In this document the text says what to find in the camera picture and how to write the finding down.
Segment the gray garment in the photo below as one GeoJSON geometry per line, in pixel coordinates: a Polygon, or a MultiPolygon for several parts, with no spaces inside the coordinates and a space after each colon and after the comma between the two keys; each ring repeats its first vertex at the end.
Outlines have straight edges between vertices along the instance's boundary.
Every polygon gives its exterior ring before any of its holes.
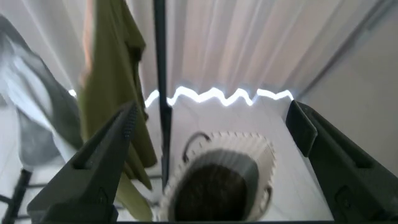
{"type": "Polygon", "coordinates": [[[76,99],[1,16],[0,93],[17,110],[19,157],[26,169],[47,164],[59,155],[66,162],[83,145],[76,99]]]}

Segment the white woven basket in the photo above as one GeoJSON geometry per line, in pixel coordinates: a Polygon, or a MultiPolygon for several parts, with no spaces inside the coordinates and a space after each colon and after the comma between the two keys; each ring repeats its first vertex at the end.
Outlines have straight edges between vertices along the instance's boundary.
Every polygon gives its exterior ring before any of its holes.
{"type": "Polygon", "coordinates": [[[177,189],[185,175],[193,167],[209,164],[234,169],[245,176],[250,176],[251,183],[255,183],[249,188],[252,189],[250,192],[252,196],[251,203],[246,205],[248,207],[246,221],[256,221],[266,212],[272,198],[272,176],[275,169],[275,152],[272,143],[264,136],[251,133],[218,132],[208,136],[210,139],[203,138],[192,143],[187,152],[188,161],[181,161],[174,176],[169,179],[160,201],[159,221],[174,221],[169,216],[170,207],[174,205],[177,189]]]}

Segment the hanging clothes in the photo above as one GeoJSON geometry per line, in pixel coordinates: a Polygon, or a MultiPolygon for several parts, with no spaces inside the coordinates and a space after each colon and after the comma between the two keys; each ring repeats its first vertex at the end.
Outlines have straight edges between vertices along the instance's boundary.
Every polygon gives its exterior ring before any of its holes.
{"type": "Polygon", "coordinates": [[[130,181],[138,179],[152,189],[144,168],[157,162],[145,124],[147,116],[138,76],[145,42],[124,1],[89,1],[87,10],[86,15],[93,16],[92,21],[85,19],[85,33],[92,34],[91,49],[85,49],[87,71],[78,96],[83,139],[92,137],[124,103],[134,101],[139,105],[116,198],[134,218],[151,221],[149,205],[130,181]]]}
{"type": "Polygon", "coordinates": [[[19,122],[19,158],[27,170],[83,145],[76,99],[53,77],[14,26],[0,16],[0,93],[19,122]]]}

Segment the floor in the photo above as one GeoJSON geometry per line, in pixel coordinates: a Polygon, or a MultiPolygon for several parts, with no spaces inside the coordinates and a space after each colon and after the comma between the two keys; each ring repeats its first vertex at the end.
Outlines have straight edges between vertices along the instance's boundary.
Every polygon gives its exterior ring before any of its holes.
{"type": "MultiPolygon", "coordinates": [[[[196,131],[240,131],[259,133],[270,139],[276,151],[276,170],[273,178],[274,195],[271,206],[262,220],[332,220],[333,217],[326,204],[325,198],[314,180],[311,167],[306,163],[295,146],[289,131],[285,127],[284,118],[289,107],[287,99],[274,101],[266,97],[254,99],[254,104],[248,106],[243,99],[239,99],[230,106],[223,106],[218,99],[212,98],[203,103],[196,103],[186,96],[181,96],[174,104],[172,123],[172,144],[170,175],[173,167],[181,159],[181,151],[186,140],[196,131]]],[[[149,120],[148,130],[160,158],[161,132],[159,124],[159,107],[155,100],[147,112],[149,120]]],[[[1,116],[10,116],[9,112],[1,110],[1,116]]],[[[12,129],[12,122],[0,127],[2,133],[0,144],[7,144],[8,149],[15,149],[16,142],[10,141],[16,130],[12,129]]],[[[22,167],[18,160],[17,150],[7,150],[0,155],[0,194],[11,196],[16,183],[19,169],[22,167]]],[[[31,184],[48,182],[59,170],[59,166],[46,167],[36,170],[31,184]]],[[[160,165],[147,169],[149,175],[159,175],[160,165]]],[[[140,192],[150,201],[156,202],[162,196],[161,181],[152,180],[154,191],[146,190],[142,184],[134,183],[140,192]]],[[[24,198],[20,215],[26,214],[26,205],[40,189],[28,190],[24,198]]],[[[0,217],[3,216],[5,206],[0,203],[0,217]]],[[[133,220],[127,210],[119,211],[119,221],[133,220]]],[[[18,223],[29,223],[29,220],[18,223]]]]}

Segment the curtain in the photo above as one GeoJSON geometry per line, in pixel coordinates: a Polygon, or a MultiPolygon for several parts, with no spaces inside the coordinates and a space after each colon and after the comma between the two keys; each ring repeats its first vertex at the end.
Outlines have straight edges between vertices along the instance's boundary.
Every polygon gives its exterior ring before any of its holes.
{"type": "MultiPolygon", "coordinates": [[[[126,0],[146,41],[144,97],[157,89],[153,2],[126,0]]],[[[258,89],[298,95],[317,77],[379,0],[167,0],[167,86],[225,97],[258,89]]],[[[69,90],[78,89],[86,1],[0,1],[18,29],[69,90]]]]}

